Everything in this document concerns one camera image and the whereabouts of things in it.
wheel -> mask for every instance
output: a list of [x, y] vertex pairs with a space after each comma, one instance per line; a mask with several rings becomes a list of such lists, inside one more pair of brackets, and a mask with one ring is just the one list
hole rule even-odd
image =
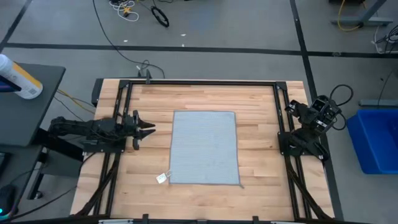
[[34, 199], [40, 199], [40, 198], [42, 198], [43, 197], [43, 193], [42, 192], [40, 192], [40, 191], [37, 191], [37, 193], [36, 193], [36, 195], [35, 195], [35, 198]]

white label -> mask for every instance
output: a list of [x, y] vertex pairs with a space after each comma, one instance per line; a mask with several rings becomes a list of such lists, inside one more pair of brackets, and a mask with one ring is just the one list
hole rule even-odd
[[158, 176], [156, 177], [156, 180], [157, 180], [158, 183], [161, 184], [161, 183], [163, 183], [163, 182], [165, 182], [165, 181], [167, 180], [167, 176], [166, 176], [165, 173], [160, 174], [160, 175], [158, 175]]

wooden tabletop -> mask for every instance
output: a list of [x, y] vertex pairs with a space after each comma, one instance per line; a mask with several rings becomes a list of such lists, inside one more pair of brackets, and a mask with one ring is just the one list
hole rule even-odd
[[[95, 119], [112, 116], [118, 79], [103, 82]], [[287, 82], [289, 98], [307, 102], [302, 82]], [[127, 139], [121, 156], [112, 217], [208, 220], [293, 220], [284, 158], [279, 153], [279, 125], [274, 93], [269, 86], [134, 85], [129, 113], [154, 123], [156, 132], [132, 148]], [[170, 141], [175, 110], [222, 110], [236, 113], [239, 173], [242, 189], [228, 185], [158, 184], [156, 177], [169, 169]], [[103, 154], [88, 160], [81, 170], [71, 213], [79, 211], [98, 186]], [[308, 191], [324, 211], [333, 209], [322, 163], [302, 156]], [[299, 191], [297, 199], [303, 217]], [[106, 204], [103, 199], [102, 209]]]

white cable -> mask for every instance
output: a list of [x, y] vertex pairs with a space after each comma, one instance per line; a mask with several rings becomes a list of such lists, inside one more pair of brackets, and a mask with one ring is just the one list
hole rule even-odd
[[111, 1], [109, 2], [109, 5], [111, 5], [112, 8], [113, 8], [115, 11], [118, 12], [118, 16], [119, 16], [120, 18], [124, 19], [124, 20], [129, 21], [129, 22], [136, 22], [136, 21], [138, 21], [138, 19], [139, 19], [139, 14], [136, 13], [136, 12], [127, 12], [128, 14], [135, 14], [135, 15], [137, 16], [136, 19], [128, 19], [128, 18], [124, 17], [122, 14], [120, 15], [120, 12], [121, 12], [121, 11], [124, 11], [124, 9], [121, 9], [121, 7], [133, 7], [135, 4], [136, 4], [136, 3], [135, 3], [134, 1], [132, 1], [132, 0], [121, 2], [121, 3], [119, 3], [119, 5], [114, 5], [114, 4], [112, 4]]
[[377, 36], [377, 32], [379, 31], [379, 27], [380, 26], [378, 26], [377, 28], [376, 28], [376, 31], [374, 32], [374, 35], [373, 35], [373, 44], [374, 44], [374, 46], [375, 46], [375, 48], [376, 48], [376, 51], [379, 53], [379, 54], [385, 54], [385, 52], [381, 52], [380, 50], [379, 50], [379, 47], [377, 46], [377, 39], [376, 39], [376, 36]]

white bottle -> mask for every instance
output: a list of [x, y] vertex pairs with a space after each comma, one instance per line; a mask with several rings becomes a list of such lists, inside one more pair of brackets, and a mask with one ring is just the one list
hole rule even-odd
[[43, 90], [41, 82], [3, 54], [0, 54], [0, 75], [21, 88], [15, 94], [23, 99], [36, 98]]

